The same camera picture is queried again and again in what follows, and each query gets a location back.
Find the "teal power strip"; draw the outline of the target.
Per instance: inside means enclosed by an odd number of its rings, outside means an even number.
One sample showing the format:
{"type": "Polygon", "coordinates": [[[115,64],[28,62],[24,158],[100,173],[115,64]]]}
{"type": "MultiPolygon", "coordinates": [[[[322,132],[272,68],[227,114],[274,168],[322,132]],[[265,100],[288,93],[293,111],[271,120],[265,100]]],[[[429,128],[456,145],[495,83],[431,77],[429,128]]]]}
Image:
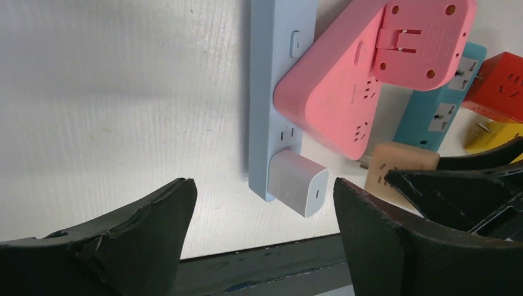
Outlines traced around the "teal power strip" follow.
{"type": "Polygon", "coordinates": [[[393,141],[438,151],[486,55],[486,47],[468,42],[449,83],[413,91],[393,141]]]}

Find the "red cube plug adapter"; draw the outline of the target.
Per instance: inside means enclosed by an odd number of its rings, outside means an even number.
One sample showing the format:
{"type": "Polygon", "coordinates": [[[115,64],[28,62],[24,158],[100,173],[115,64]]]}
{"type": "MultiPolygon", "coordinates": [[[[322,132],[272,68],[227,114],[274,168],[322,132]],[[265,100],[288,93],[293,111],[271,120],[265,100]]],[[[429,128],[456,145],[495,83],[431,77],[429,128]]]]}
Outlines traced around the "red cube plug adapter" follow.
{"type": "Polygon", "coordinates": [[[485,60],[461,106],[500,123],[522,123],[522,57],[502,52],[485,60]]]}

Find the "pink square plug adapter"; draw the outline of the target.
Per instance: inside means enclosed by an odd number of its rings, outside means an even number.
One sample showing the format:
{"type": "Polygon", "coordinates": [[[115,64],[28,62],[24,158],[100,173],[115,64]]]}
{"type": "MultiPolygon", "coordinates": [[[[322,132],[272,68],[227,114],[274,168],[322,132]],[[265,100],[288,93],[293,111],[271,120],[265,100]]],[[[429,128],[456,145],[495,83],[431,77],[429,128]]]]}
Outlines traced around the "pink square plug adapter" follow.
{"type": "Polygon", "coordinates": [[[430,91],[454,75],[477,1],[389,1],[376,43],[374,74],[387,84],[430,91]]]}

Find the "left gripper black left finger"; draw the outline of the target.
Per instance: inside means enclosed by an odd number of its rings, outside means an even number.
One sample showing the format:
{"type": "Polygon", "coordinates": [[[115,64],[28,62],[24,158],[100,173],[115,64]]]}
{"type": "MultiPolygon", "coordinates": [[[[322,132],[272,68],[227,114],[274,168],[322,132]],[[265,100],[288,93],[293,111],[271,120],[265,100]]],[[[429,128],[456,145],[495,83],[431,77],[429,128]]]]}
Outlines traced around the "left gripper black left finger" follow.
{"type": "Polygon", "coordinates": [[[44,238],[1,242],[2,295],[173,295],[193,179],[44,238]]]}

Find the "yellow cube plug adapter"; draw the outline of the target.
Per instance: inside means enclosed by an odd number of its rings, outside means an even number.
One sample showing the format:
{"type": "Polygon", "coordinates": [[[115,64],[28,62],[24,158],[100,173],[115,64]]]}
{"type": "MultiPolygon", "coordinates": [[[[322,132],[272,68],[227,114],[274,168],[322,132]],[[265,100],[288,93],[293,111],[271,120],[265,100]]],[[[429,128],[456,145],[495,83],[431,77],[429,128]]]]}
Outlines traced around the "yellow cube plug adapter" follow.
{"type": "Polygon", "coordinates": [[[476,123],[467,132],[464,150],[469,154],[485,152],[518,136],[522,136],[522,123],[476,123]]]}

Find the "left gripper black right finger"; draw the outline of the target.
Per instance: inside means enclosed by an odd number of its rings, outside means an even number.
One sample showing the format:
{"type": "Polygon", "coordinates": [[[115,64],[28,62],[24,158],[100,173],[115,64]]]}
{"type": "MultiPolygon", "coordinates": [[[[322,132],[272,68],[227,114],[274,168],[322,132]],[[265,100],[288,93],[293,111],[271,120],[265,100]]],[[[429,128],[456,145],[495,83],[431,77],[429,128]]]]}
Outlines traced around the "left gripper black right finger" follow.
{"type": "Polygon", "coordinates": [[[357,295],[521,295],[522,244],[421,218],[337,178],[333,199],[357,295]]]}

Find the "beige wooden cube adapter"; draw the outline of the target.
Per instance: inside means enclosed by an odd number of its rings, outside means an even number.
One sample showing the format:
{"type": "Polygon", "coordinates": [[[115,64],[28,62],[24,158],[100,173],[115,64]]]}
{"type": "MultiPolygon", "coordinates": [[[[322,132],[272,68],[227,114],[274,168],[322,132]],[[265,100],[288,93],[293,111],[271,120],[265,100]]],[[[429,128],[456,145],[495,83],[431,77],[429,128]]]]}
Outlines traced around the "beige wooden cube adapter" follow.
{"type": "Polygon", "coordinates": [[[397,142],[385,142],[375,147],[368,160],[364,190],[419,215],[415,207],[385,180],[385,175],[390,170],[434,170],[440,161],[440,154],[397,142]]]}

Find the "pink triangular plug adapter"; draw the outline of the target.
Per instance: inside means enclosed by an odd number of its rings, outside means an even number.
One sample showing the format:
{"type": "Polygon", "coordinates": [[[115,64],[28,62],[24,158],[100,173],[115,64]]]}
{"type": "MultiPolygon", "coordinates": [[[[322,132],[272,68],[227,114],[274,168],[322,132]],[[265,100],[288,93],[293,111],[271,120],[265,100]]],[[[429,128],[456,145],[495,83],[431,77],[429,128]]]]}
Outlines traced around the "pink triangular plug adapter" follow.
{"type": "Polygon", "coordinates": [[[274,106],[351,160],[367,148],[382,87],[374,74],[386,1],[352,1],[278,83],[274,106]]]}

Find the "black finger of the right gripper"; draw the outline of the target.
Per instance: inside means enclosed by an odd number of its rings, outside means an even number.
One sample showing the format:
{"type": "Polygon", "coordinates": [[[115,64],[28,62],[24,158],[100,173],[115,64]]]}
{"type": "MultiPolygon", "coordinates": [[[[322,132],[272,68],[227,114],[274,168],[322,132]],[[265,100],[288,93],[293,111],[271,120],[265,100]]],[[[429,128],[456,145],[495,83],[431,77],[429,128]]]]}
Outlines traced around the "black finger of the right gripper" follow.
{"type": "Polygon", "coordinates": [[[435,170],[390,170],[385,180],[428,220],[496,239],[522,240],[522,137],[435,170]]]}

